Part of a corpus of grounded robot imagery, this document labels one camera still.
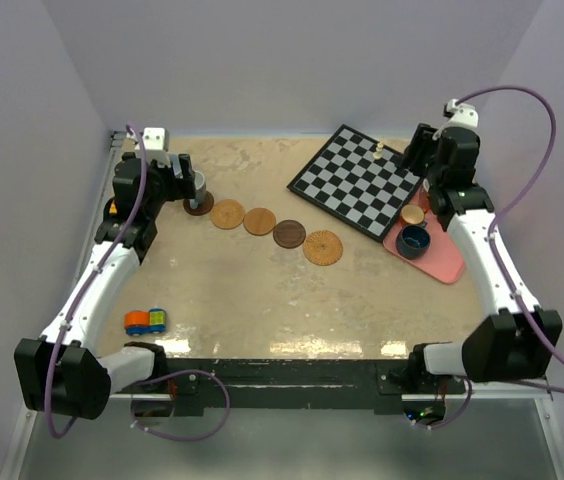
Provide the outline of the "grey white mug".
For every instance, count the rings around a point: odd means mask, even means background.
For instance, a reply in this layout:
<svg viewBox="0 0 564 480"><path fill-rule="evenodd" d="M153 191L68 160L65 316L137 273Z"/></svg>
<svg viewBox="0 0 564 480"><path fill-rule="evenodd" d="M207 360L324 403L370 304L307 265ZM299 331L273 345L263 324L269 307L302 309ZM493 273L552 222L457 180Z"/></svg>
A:
<svg viewBox="0 0 564 480"><path fill-rule="evenodd" d="M204 200L206 194L206 177L204 174L198 170L194 171L194 197L191 200L192 206L195 207L197 204Z"/></svg>

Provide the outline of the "dark walnut coaster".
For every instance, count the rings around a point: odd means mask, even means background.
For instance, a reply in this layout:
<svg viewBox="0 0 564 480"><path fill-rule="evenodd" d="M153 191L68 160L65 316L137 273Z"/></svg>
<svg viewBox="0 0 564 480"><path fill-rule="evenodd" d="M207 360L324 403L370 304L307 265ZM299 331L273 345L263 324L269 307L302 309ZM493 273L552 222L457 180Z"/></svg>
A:
<svg viewBox="0 0 564 480"><path fill-rule="evenodd" d="M283 220L274 227L273 239L282 248L294 249L306 239L306 229L299 221Z"/></svg>
<svg viewBox="0 0 564 480"><path fill-rule="evenodd" d="M182 202L183 209L185 212L192 216L203 216L208 214L214 206L215 200L211 192L207 191L204 200L197 204L195 207L192 206L190 199L184 200Z"/></svg>

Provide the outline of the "small woven rattan coaster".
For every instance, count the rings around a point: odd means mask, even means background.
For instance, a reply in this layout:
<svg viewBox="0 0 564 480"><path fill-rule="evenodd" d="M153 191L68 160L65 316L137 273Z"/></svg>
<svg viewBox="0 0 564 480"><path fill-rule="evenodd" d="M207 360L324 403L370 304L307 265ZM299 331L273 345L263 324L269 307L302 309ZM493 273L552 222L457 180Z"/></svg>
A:
<svg viewBox="0 0 564 480"><path fill-rule="evenodd" d="M244 219L245 209L236 200L226 199L214 204L210 218L217 228L231 230L238 227Z"/></svg>

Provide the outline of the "light wooden coaster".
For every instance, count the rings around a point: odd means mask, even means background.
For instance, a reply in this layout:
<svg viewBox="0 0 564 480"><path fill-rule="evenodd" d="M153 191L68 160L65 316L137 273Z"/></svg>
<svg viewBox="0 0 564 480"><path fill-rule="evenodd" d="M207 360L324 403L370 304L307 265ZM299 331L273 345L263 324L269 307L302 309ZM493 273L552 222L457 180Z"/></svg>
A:
<svg viewBox="0 0 564 480"><path fill-rule="evenodd" d="M277 220L274 213L262 207L249 210L243 219L245 230L254 236L268 235L276 226Z"/></svg>

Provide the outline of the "large woven rattan coaster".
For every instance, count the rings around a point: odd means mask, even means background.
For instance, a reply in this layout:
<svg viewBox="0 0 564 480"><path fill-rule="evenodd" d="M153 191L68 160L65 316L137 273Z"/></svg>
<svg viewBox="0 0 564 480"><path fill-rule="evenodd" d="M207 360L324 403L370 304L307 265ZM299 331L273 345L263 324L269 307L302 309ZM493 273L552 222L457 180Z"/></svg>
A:
<svg viewBox="0 0 564 480"><path fill-rule="evenodd" d="M303 243L303 253L307 260L318 266L337 263L343 255L340 238L328 230L310 233Z"/></svg>

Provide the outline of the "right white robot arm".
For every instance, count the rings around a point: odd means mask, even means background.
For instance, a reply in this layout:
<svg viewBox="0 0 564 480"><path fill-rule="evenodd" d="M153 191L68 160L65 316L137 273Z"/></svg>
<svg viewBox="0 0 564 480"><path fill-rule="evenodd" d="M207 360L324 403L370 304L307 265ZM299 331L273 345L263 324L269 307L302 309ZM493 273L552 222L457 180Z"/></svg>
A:
<svg viewBox="0 0 564 480"><path fill-rule="evenodd" d="M541 307L492 224L494 205L474 181L479 149L479 136L467 128L438 133L421 123L400 161L425 181L432 212L461 253L484 316L461 342L414 347L407 379L421 393L431 392L443 376L479 383L541 378L562 332L558 312Z"/></svg>

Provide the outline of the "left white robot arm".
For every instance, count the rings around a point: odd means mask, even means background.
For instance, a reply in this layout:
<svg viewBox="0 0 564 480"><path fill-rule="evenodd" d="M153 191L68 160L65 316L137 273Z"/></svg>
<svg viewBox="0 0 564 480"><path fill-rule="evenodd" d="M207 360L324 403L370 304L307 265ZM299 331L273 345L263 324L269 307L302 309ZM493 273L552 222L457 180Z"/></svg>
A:
<svg viewBox="0 0 564 480"><path fill-rule="evenodd" d="M132 341L103 358L95 355L112 307L157 235L167 202L196 194L187 154L143 161L127 152L115 166L113 196L103 209L89 263L52 323L36 339L22 339L14 361L26 407L95 419L110 395L138 384L147 392L169 380L163 348Z"/></svg>

